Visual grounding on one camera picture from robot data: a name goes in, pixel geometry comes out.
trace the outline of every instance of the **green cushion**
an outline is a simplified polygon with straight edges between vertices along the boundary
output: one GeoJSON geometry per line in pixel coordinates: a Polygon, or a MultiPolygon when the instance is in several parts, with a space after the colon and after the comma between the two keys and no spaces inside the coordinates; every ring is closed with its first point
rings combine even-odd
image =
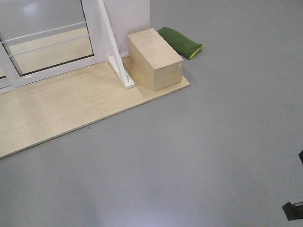
{"type": "Polygon", "coordinates": [[[195,57],[204,46],[203,44],[197,44],[191,41],[180,32],[169,27],[161,28],[158,33],[178,54],[183,55],[187,59],[195,57]]]}

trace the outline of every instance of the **wooden base board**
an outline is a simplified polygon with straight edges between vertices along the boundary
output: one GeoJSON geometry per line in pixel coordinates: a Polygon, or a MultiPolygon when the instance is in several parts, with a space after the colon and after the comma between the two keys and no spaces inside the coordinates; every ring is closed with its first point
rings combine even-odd
{"type": "Polygon", "coordinates": [[[136,87],[126,90],[107,62],[0,94],[0,158],[190,86],[153,91],[129,58],[136,87]]]}

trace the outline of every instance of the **metal bracket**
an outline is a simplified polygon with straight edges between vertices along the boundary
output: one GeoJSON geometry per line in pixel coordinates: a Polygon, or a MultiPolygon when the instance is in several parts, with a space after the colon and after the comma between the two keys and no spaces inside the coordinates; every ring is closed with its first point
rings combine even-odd
{"type": "MultiPolygon", "coordinates": [[[[108,57],[108,62],[111,65],[111,67],[114,69],[115,73],[117,74],[118,77],[120,77],[119,74],[119,70],[115,61],[115,58],[113,57],[113,55],[108,57]]],[[[124,84],[126,89],[132,88],[134,87],[134,81],[132,80],[132,78],[130,77],[130,75],[128,74],[128,72],[124,69],[126,77],[127,77],[127,81],[128,83],[124,84]]]]}

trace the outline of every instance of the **wooden box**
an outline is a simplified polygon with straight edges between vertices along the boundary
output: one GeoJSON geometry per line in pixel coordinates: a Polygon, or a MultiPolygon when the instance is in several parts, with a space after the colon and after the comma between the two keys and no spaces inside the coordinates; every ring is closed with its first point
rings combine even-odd
{"type": "Polygon", "coordinates": [[[133,33],[128,39],[129,55],[154,91],[181,81],[183,59],[155,29],[133,33]]]}

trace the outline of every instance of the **gray floor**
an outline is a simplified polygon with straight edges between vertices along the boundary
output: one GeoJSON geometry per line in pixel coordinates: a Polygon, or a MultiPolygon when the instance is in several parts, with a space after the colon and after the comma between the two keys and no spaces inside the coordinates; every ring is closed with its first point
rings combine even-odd
{"type": "Polygon", "coordinates": [[[303,1],[151,11],[205,43],[192,87],[0,160],[0,226],[303,226],[303,1]]]}

